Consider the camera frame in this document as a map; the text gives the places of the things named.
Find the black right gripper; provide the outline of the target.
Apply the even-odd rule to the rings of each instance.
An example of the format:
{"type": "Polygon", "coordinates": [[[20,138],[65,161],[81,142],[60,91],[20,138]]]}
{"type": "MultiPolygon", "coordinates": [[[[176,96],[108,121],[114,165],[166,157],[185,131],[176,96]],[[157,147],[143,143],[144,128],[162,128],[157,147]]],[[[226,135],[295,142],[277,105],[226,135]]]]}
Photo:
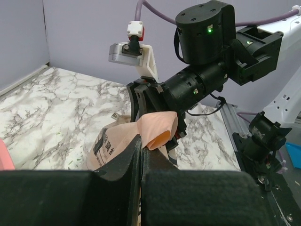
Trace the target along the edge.
{"type": "Polygon", "coordinates": [[[131,119],[135,122],[144,114],[153,112],[176,112],[178,125],[169,144],[187,135],[185,112],[194,107],[200,96],[200,80],[195,73],[182,70],[170,79],[157,83],[154,79],[142,77],[127,84],[131,103],[131,119]]]}

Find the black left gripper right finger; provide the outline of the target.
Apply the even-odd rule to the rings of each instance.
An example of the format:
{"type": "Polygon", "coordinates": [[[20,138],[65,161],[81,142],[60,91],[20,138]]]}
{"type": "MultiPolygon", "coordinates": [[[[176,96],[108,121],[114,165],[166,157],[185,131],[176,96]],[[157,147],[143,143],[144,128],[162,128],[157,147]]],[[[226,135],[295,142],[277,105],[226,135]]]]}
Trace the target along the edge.
{"type": "Polygon", "coordinates": [[[241,171],[180,170],[142,149],[142,225],[270,226],[252,177],[241,171]]]}

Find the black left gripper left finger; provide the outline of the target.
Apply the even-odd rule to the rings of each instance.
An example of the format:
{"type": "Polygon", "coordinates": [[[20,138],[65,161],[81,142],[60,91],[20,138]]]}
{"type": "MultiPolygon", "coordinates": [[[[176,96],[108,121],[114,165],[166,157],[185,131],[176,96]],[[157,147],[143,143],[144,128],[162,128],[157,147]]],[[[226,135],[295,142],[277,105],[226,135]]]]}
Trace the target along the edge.
{"type": "Polygon", "coordinates": [[[95,171],[3,170],[3,226],[135,226],[141,137],[95,171]]]}

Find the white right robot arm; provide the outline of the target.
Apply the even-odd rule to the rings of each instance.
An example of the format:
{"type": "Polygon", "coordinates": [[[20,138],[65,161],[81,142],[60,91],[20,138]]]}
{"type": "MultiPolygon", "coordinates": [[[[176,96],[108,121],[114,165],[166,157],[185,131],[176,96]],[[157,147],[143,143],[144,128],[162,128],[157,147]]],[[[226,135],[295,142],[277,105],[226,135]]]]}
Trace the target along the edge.
{"type": "Polygon", "coordinates": [[[177,131],[168,142],[176,147],[186,135],[185,115],[203,98],[222,91],[228,79],[245,85],[276,69],[297,34],[289,23],[300,15],[301,8],[294,6],[277,18],[236,23],[234,7],[217,0],[183,10],[173,20],[174,50],[187,66],[162,83],[153,75],[143,75],[128,84],[131,119],[176,112],[177,131]]]}

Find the pink green litter box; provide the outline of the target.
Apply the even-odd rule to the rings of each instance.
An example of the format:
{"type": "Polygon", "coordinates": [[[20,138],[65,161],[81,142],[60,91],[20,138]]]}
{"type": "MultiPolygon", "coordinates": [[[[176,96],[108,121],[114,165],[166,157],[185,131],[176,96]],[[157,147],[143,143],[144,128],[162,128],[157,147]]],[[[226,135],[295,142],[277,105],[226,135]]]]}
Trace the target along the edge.
{"type": "Polygon", "coordinates": [[[11,156],[2,140],[0,140],[0,170],[14,170],[11,156]]]}

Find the blue plastic dustpan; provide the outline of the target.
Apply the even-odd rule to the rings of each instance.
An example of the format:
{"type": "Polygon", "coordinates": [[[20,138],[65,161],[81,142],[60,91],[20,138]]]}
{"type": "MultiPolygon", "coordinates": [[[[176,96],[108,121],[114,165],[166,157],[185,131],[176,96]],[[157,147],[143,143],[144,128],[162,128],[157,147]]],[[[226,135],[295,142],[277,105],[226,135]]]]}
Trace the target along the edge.
{"type": "Polygon", "coordinates": [[[295,168],[301,169],[301,146],[286,143],[286,149],[295,168]]]}

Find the aluminium frame rail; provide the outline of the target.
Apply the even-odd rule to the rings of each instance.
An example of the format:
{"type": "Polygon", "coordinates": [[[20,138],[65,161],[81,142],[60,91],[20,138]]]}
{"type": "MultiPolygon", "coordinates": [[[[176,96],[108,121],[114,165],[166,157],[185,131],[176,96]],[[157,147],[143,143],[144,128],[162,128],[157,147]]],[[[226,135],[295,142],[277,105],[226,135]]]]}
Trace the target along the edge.
{"type": "Polygon", "coordinates": [[[235,145],[233,133],[239,133],[243,137],[246,137],[249,132],[246,121],[237,116],[237,111],[239,111],[239,109],[232,104],[225,104],[220,110],[226,130],[231,140],[231,144],[237,157],[238,164],[241,170],[244,171],[242,160],[235,145]]]}

